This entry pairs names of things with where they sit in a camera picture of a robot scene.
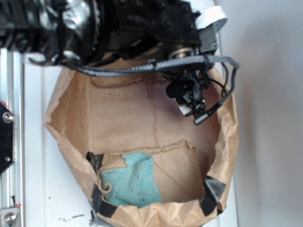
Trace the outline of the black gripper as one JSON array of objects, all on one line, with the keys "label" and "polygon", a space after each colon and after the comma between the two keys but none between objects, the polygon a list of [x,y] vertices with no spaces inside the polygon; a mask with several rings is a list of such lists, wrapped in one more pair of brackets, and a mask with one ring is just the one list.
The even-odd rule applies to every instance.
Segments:
[{"label": "black gripper", "polygon": [[190,0],[134,0],[132,8],[135,27],[144,32],[136,50],[148,61],[134,71],[162,73],[170,82],[166,93],[181,111],[207,117],[203,92],[211,83],[211,64],[199,51],[199,8]]}]

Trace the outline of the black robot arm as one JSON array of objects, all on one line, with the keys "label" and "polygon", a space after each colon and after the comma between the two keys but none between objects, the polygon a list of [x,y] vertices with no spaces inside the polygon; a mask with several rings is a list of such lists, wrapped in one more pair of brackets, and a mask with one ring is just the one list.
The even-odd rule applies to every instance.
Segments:
[{"label": "black robot arm", "polygon": [[199,14],[183,0],[3,0],[0,45],[95,77],[160,72],[167,95],[198,118],[209,114]]}]

